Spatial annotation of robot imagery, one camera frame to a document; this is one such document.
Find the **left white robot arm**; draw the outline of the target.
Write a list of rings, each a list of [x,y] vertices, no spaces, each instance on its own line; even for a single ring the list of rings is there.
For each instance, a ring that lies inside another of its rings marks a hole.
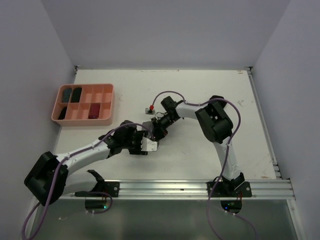
[[[71,175],[94,162],[111,158],[123,149],[141,148],[146,134],[154,137],[150,127],[126,120],[84,147],[60,154],[47,151],[36,161],[24,185],[41,205],[53,204],[68,193],[70,184],[67,180]]]

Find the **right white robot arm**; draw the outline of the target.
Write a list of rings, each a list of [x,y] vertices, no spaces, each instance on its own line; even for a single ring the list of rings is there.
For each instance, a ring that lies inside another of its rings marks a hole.
[[[234,124],[224,108],[226,104],[233,107],[238,116],[237,126]],[[153,135],[157,141],[167,134],[167,128],[179,119],[197,120],[205,138],[213,143],[221,164],[221,178],[223,192],[227,196],[235,196],[241,190],[245,177],[238,166],[232,139],[239,130],[241,115],[237,107],[220,96],[213,96],[210,100],[195,104],[185,100],[174,101],[170,96],[161,102],[165,113],[162,117],[151,119]]]

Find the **pink divided organizer tray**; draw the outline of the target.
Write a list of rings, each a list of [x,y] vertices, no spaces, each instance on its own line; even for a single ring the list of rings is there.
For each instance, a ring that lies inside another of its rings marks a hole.
[[[82,88],[80,101],[71,103],[62,102],[63,90],[66,88]],[[62,127],[90,127],[90,126],[109,126],[113,122],[115,102],[114,85],[111,83],[103,84],[65,84],[62,85],[57,93],[54,107],[51,114],[51,120]],[[90,105],[100,104],[99,118],[88,119]],[[62,108],[67,107],[65,119],[58,120]]]

